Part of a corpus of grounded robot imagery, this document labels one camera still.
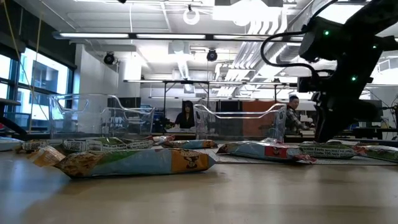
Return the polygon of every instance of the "wooden table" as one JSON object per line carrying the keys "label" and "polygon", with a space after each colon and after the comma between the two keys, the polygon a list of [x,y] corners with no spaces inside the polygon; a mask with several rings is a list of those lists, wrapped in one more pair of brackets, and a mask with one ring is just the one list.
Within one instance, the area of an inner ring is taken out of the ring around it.
{"label": "wooden table", "polygon": [[72,181],[0,153],[0,223],[393,223],[396,166],[218,164],[197,174]]}

